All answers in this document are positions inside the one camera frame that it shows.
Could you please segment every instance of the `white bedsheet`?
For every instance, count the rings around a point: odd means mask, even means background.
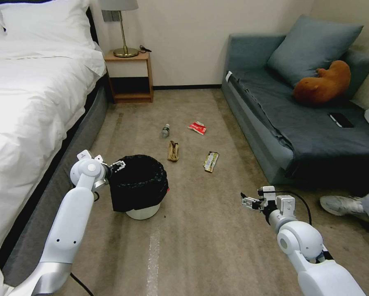
[[[104,72],[97,50],[0,42],[0,247]]]

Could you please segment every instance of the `sofa armrest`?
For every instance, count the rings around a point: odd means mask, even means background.
[[[228,70],[264,67],[284,38],[285,35],[230,34],[224,76]]]

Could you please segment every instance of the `trash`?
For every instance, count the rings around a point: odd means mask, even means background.
[[[206,127],[203,123],[200,123],[199,121],[195,121],[194,123],[190,124],[188,128],[201,135],[205,134],[206,132]]]
[[[169,124],[166,124],[163,128],[162,128],[162,137],[163,138],[167,138],[169,136]]]
[[[209,151],[208,157],[204,162],[204,168],[207,172],[213,173],[213,168],[216,165],[217,158],[218,158],[217,152]]]
[[[168,160],[178,161],[179,160],[179,144],[173,141],[169,142],[168,146]]]
[[[158,205],[169,191],[163,165],[147,155],[125,156],[120,160],[125,167],[116,169],[114,165],[108,177],[113,210],[123,213]]]

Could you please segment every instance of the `candy bar wrapper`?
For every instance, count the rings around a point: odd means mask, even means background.
[[[213,168],[216,165],[217,158],[218,158],[217,152],[212,151],[209,152],[208,157],[204,162],[204,168],[207,172],[213,173]]]
[[[206,132],[206,127],[203,123],[200,123],[199,121],[195,121],[194,123],[190,124],[188,126],[189,129],[196,131],[197,133],[203,135]]]

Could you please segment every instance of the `lamp shade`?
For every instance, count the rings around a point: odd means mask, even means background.
[[[138,8],[136,0],[99,0],[102,10],[134,10]]]

